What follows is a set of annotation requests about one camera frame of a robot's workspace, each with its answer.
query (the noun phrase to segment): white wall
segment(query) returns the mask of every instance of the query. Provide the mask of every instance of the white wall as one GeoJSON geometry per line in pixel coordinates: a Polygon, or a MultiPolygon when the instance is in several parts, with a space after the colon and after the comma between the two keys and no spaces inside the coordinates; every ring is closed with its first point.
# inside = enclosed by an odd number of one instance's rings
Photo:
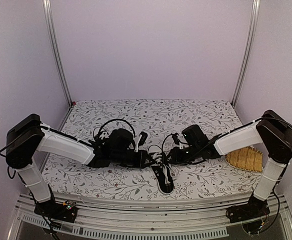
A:
{"type": "MultiPolygon", "coordinates": [[[[247,122],[267,109],[292,123],[292,1],[267,0],[260,5],[237,112],[247,122]]],[[[280,186],[292,212],[292,161],[280,186]]]]}
{"type": "MultiPolygon", "coordinates": [[[[30,113],[56,127],[66,109],[42,1],[0,0],[0,148],[7,131],[30,113]]],[[[21,190],[0,157],[0,240],[21,190]]]]}
{"type": "Polygon", "coordinates": [[[54,0],[74,100],[230,100],[251,0],[54,0]]]}

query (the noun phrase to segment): ventilation grille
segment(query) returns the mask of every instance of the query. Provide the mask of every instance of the ventilation grille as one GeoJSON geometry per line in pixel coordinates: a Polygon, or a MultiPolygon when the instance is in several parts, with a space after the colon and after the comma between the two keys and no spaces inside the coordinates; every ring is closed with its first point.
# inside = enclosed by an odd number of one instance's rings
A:
{"type": "MultiPolygon", "coordinates": [[[[42,228],[48,228],[47,223],[39,216],[33,216],[25,213],[23,216],[23,221],[42,228]]],[[[229,236],[225,227],[196,232],[150,234],[106,232],[101,230],[92,230],[87,227],[73,226],[70,232],[63,230],[60,230],[59,232],[95,240],[208,240],[229,236]]]]}

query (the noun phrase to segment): floral tablecloth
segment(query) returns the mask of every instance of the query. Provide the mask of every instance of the floral tablecloth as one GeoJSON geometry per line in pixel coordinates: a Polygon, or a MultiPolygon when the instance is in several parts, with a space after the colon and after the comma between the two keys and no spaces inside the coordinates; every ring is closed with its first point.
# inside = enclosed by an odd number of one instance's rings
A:
{"type": "MultiPolygon", "coordinates": [[[[110,119],[128,120],[136,133],[148,133],[147,149],[162,143],[167,134],[198,124],[208,138],[241,126],[228,101],[185,99],[139,99],[79,101],[74,106],[63,132],[82,140],[92,139],[93,130],[110,119]]],[[[112,122],[106,129],[123,127],[124,122],[112,122]]],[[[165,149],[173,143],[168,138],[165,149]]],[[[251,192],[260,173],[229,166],[224,157],[199,165],[172,166],[175,189],[170,195],[158,191],[150,167],[132,169],[111,164],[107,168],[90,168],[71,159],[51,154],[43,177],[54,192],[94,198],[124,200],[180,200],[212,198],[251,192]]]]}

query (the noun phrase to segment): floral pattern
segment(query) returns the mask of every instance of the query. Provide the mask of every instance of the floral pattern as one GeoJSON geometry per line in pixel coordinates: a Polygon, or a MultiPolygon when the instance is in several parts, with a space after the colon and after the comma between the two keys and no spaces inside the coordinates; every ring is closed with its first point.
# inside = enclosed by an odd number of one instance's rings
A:
{"type": "MultiPolygon", "coordinates": [[[[170,133],[180,133],[198,124],[211,138],[241,126],[234,109],[222,100],[96,100],[79,101],[74,106],[63,132],[82,140],[92,139],[94,129],[110,119],[128,120],[139,134],[148,134],[146,144],[161,146],[170,133]]],[[[124,122],[106,126],[129,129],[124,122]]],[[[173,146],[168,138],[165,150],[173,146]]],[[[173,165],[175,189],[170,195],[159,192],[150,167],[126,168],[111,164],[107,168],[90,168],[74,160],[51,154],[43,176],[55,192],[94,198],[124,200],[180,200],[213,198],[248,193],[257,185],[260,173],[243,171],[228,165],[224,157],[199,165],[173,165]]]]}

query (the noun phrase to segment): tan basket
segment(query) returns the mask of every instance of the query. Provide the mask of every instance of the tan basket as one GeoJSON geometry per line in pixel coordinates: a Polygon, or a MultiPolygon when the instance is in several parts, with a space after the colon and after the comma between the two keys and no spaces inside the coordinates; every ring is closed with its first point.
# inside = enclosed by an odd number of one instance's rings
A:
{"type": "Polygon", "coordinates": [[[262,152],[253,147],[244,147],[226,155],[229,165],[246,171],[262,173],[262,152]]]}

